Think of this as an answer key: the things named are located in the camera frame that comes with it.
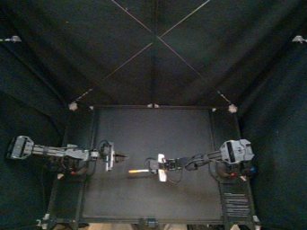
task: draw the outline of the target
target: black curtain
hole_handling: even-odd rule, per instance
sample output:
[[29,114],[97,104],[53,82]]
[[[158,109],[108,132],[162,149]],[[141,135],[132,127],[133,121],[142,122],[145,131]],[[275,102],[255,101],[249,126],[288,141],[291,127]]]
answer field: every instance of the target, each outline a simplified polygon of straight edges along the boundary
[[[16,35],[0,16],[0,37]],[[42,160],[5,159],[12,137],[29,136],[41,145],[60,146],[65,102],[50,85],[25,43],[0,43],[0,229],[36,229],[45,213],[53,175]]]
[[279,52],[241,104],[241,132],[253,143],[256,213],[264,229],[305,229],[307,46]]

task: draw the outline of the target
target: diagonal cable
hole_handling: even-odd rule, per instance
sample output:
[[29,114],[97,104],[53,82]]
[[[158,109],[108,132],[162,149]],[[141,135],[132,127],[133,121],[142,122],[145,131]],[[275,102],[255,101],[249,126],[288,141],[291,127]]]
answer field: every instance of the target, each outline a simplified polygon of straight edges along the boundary
[[[208,80],[204,78],[204,76],[196,71],[196,69],[190,66],[190,64],[184,60],[184,58],[178,55],[178,53],[173,50],[173,48],[166,44],[166,42],[161,39],[162,36],[165,36],[177,26],[178,24],[181,24],[209,2],[210,0],[206,0],[204,3],[201,3],[198,5],[198,7],[160,35],[157,36],[157,39],[160,40],[160,42],[166,46],[166,48],[170,50],[170,52],[177,56],[177,58],[184,62],[185,65],[189,66],[189,68],[194,71],[194,73],[205,80],[208,86],[214,89],[214,91],[217,92],[218,96],[231,104],[231,100],[228,100],[228,98],[224,96],[224,94],[218,91],[218,89],[210,85],[210,83],[208,82]],[[112,0],[112,2],[117,5],[117,7],[134,19],[134,21],[146,29],[146,31],[150,31],[150,29],[146,27],[146,25],[144,23],[141,23],[141,21],[138,21],[136,19],[136,17],[120,6],[120,4]],[[152,45],[152,43],[149,43],[98,82],[97,84],[100,84],[102,81],[105,81],[105,79],[108,79],[110,77],[110,75],[122,67],[125,66],[125,64]],[[74,102],[77,102],[96,87],[93,86],[90,89],[88,89],[76,99]]]
[[120,4],[114,1],[114,0],[112,0],[112,2],[121,8],[121,10],[136,20],[136,22],[149,31],[149,32],[152,32],[150,31],[150,29],[146,27],[146,25],[144,24],[144,23],[141,23],[141,21],[138,21],[137,19],[136,19],[136,17],[120,6]]
[[[231,103],[231,100],[225,97],[225,95],[218,91],[218,89],[208,82],[208,80],[204,78],[204,76],[196,71],[196,69],[190,66],[190,64],[184,60],[184,58],[178,55],[178,53],[173,50],[173,48],[166,44],[166,42],[161,39],[162,36],[166,35],[177,26],[181,24],[209,2],[210,0],[206,0],[204,3],[201,3],[196,9],[186,14],[186,16],[156,38],[161,41],[161,43],[166,46],[166,48],[170,50],[170,52],[177,56],[177,58],[184,62],[185,65],[189,66],[189,68],[194,71],[194,73],[205,80],[206,85],[217,92],[218,96],[225,100],[228,104]],[[121,10],[136,20],[136,22],[152,33],[150,29],[146,27],[141,21],[136,19],[136,17],[128,13],[128,11],[112,0],[112,2],[121,8]]]
[[162,38],[162,36],[165,36],[178,26],[178,24],[181,24],[202,8],[208,4],[209,1],[210,0],[206,0],[204,3],[201,3],[196,7],[196,9],[189,14],[186,14],[186,16],[182,17],[181,20],[177,23],[174,23],[158,37]]
[[218,96],[228,102],[228,104],[232,104],[231,100],[225,97],[225,95],[218,91],[218,89],[208,82],[205,77],[196,71],[196,69],[190,66],[190,64],[184,60],[184,58],[180,56],[180,54],[174,51],[174,49],[168,45],[168,43],[157,37],[160,42],[165,45],[165,47],[170,50],[170,52],[177,56],[177,58],[184,62],[185,65],[189,66],[189,68],[194,71],[194,73],[201,77],[201,79],[206,82],[206,85],[217,92]]
[[145,45],[145,47],[144,48],[141,48],[137,52],[136,52],[136,54],[133,55],[133,56],[130,56],[130,58],[126,60],[126,61],[124,61],[122,62],[122,64],[106,75],[106,76],[104,76],[102,77],[102,79],[96,83],[96,85],[92,87],[92,88],[89,88],[74,100],[73,100],[73,102],[78,102],[84,97],[85,97],[85,95],[88,95],[88,93],[90,92],[90,91],[93,91],[93,89],[98,86],[98,84],[101,83],[101,82],[104,82],[125,65],[126,65],[126,63],[129,63],[137,56],[138,56],[138,54],[140,53],[142,53],[142,51],[149,47],[152,45],[152,43],[148,43],[146,45]]

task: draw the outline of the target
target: small object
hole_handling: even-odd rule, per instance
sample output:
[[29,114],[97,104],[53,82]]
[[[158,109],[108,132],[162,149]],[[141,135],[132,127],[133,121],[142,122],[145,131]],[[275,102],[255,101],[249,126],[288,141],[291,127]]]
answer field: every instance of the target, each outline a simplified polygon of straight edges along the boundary
[[251,171],[251,173],[255,173],[255,167],[252,167],[252,168],[249,169],[249,171]]
[[61,180],[62,177],[64,177],[64,174],[58,173],[56,178],[57,178],[57,180]]
[[4,40],[0,39],[0,42],[1,41],[8,41],[8,42],[12,41],[12,42],[16,43],[16,42],[21,42],[21,39],[20,39],[20,37],[17,35],[14,35],[14,36],[12,36],[10,39],[4,39]]
[[158,222],[156,221],[154,218],[148,218],[146,226],[148,226],[149,228],[156,228],[156,227],[158,226]]
[[77,104],[74,102],[70,102],[68,107],[70,111],[74,111],[77,109]]
[[255,222],[260,222],[257,216],[253,216],[253,221],[255,221]]
[[[158,154],[158,163],[164,163],[164,155]],[[158,181],[165,182],[166,181],[166,173],[164,169],[158,169]]]
[[154,109],[157,109],[157,108],[158,108],[158,105],[157,105],[156,103],[150,103],[150,104],[148,104],[148,108],[154,108]]
[[44,216],[42,216],[42,220],[48,220],[49,218],[50,218],[50,214],[45,213]]
[[245,181],[245,176],[240,176],[241,180]]
[[129,170],[129,173],[148,173],[148,169]]
[[233,225],[232,228],[231,228],[229,230],[237,230],[237,229],[240,229],[240,228],[237,227],[237,225]]
[[157,160],[149,160],[148,161],[148,168],[149,168],[152,173],[156,173],[157,169],[158,169],[158,161]]
[[113,157],[114,157],[114,151],[113,151],[113,143],[108,142],[101,146],[101,155],[105,162],[105,172],[109,172],[112,170],[112,164],[113,164]]
[[41,221],[40,221],[40,219],[37,219],[36,221],[37,221],[37,225],[36,225],[36,226],[41,226]]
[[96,161],[100,157],[100,152],[97,150],[90,151],[90,159]]
[[301,44],[303,42],[307,42],[307,40],[301,37],[301,35],[297,35],[292,39],[292,42],[299,42]]
[[231,113],[235,113],[237,111],[237,107],[233,104],[231,104],[229,107],[228,107],[228,111]]

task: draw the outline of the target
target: metal bracket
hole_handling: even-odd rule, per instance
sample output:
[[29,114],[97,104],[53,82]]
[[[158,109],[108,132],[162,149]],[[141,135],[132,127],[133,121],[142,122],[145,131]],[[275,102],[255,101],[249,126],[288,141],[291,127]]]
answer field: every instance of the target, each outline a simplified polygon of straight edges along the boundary
[[42,219],[37,219],[37,225],[38,227],[41,227],[41,229],[46,229],[48,228],[48,224],[49,224],[49,218],[50,218],[50,214],[46,213],[42,217]]
[[157,222],[157,220],[154,219],[154,218],[148,218],[146,219],[146,226],[148,227],[157,227],[158,226],[158,222]]
[[144,228],[148,228],[148,227],[156,228],[158,226],[158,222],[154,218],[146,218],[146,219],[140,218],[138,225],[142,226]]

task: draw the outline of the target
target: black fabric ceiling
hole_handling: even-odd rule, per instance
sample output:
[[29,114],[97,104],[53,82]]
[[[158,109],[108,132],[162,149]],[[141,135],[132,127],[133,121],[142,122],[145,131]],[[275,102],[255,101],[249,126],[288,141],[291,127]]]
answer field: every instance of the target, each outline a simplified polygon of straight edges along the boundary
[[65,102],[101,105],[240,104],[307,22],[299,0],[4,1],[1,9]]

